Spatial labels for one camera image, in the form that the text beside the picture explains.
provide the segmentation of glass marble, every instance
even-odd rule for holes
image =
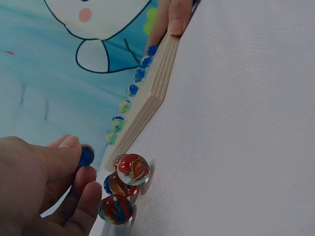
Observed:
[[[108,132],[108,133],[106,134],[105,141],[106,141],[106,143],[107,143],[108,145],[113,145],[113,144],[115,144],[116,139],[117,139],[117,134],[116,134],[116,133]]]
[[[125,197],[129,197],[137,193],[137,186],[130,186],[123,183],[117,174],[117,171],[109,175],[109,178],[104,182],[104,188],[108,194],[117,194]]]
[[[130,85],[127,89],[126,89],[126,92],[128,94],[128,96],[130,97],[134,97],[137,92],[138,92],[139,88],[137,85]]]
[[[155,46],[155,45],[152,45],[152,46],[150,46],[150,47],[148,48],[147,54],[152,57],[152,56],[155,55],[155,53],[157,52],[157,50],[158,50],[158,47]]]
[[[131,109],[131,102],[129,100],[125,100],[123,101],[120,105],[119,105],[119,109],[121,111],[121,113],[128,113]]]
[[[132,217],[133,208],[126,197],[110,195],[99,203],[98,215],[110,224],[121,225]]]
[[[143,68],[139,68],[134,73],[133,79],[135,82],[141,82],[145,76],[146,76],[146,70]]]
[[[146,181],[150,173],[147,161],[138,154],[123,156],[117,165],[117,174],[122,182],[137,186]]]
[[[123,114],[113,116],[112,120],[116,120],[116,119],[125,120],[125,116]]]
[[[110,190],[109,185],[108,185],[109,177],[110,177],[110,175],[106,177],[106,179],[104,180],[104,185],[103,185],[103,186],[104,186],[105,192],[106,192],[108,195],[112,195],[113,192],[112,192],[112,190]]]
[[[123,157],[123,156],[126,156],[126,154],[119,154],[118,156],[116,156],[116,159],[113,163],[113,170],[116,171],[117,170],[117,166],[118,166],[118,162],[120,161],[120,159]]]
[[[147,68],[151,65],[153,59],[151,56],[144,56],[140,61],[141,68]]]
[[[79,161],[79,166],[89,166],[94,161],[94,151],[89,146],[81,147],[81,157]]]
[[[114,133],[120,133],[124,127],[125,122],[121,119],[115,119],[112,121],[112,130]]]

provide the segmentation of blue fabric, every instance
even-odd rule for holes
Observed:
[[[45,1],[0,0],[0,136],[46,145],[64,134],[77,135],[95,149],[98,169],[106,131],[144,52],[148,10],[156,7],[157,1],[149,1],[123,30],[99,39],[109,61],[108,70],[99,72],[78,63],[78,48],[86,40],[67,30]],[[104,26],[114,27],[122,15]]]

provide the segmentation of finger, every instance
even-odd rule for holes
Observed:
[[[64,135],[61,138],[57,139],[53,143],[49,145],[49,147],[57,148],[59,145],[70,135]],[[46,185],[45,194],[42,206],[40,210],[38,211],[39,214],[42,214],[43,212],[47,211],[49,208],[51,208],[53,205],[56,204],[56,202],[63,196],[63,194],[69,189],[69,187],[72,185],[74,178],[76,176],[76,171],[69,176],[53,182]]]
[[[31,223],[23,228],[23,236],[68,236],[63,227],[41,218],[36,217]]]
[[[169,6],[168,32],[173,36],[181,36],[191,18],[193,0],[172,0]]]
[[[95,180],[96,171],[93,167],[87,166],[80,168],[68,195],[57,210],[50,216],[47,216],[47,219],[56,224],[63,225],[73,214],[86,185]]]
[[[31,145],[30,149],[42,162],[47,183],[58,181],[73,173],[81,156],[79,139],[74,136],[64,139],[58,148]]]
[[[59,145],[63,142],[63,140],[65,140],[67,137],[69,137],[70,135],[64,135],[61,138],[55,140],[54,142],[52,142],[50,145],[48,145],[51,148],[58,148]]]
[[[159,45],[162,41],[168,25],[168,9],[171,4],[171,0],[160,0],[158,1],[157,15],[154,20],[149,39],[147,42],[145,54],[147,54],[147,49],[151,45]]]
[[[102,186],[97,182],[89,183],[71,218],[64,224],[70,235],[88,236],[97,217],[98,204],[102,197]]]

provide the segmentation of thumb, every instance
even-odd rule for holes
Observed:
[[[67,137],[57,148],[31,145],[31,149],[44,164],[48,183],[75,172],[82,152],[79,139],[75,136]]]
[[[191,18],[193,0],[172,0],[169,6],[168,32],[172,36],[181,36]]]

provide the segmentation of light blue background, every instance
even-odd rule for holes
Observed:
[[[75,52],[82,40],[70,35],[43,1],[0,0],[0,22],[0,136],[46,145],[64,134],[77,135],[94,147],[98,169],[106,131],[126,98],[133,70],[95,74],[80,68]]]

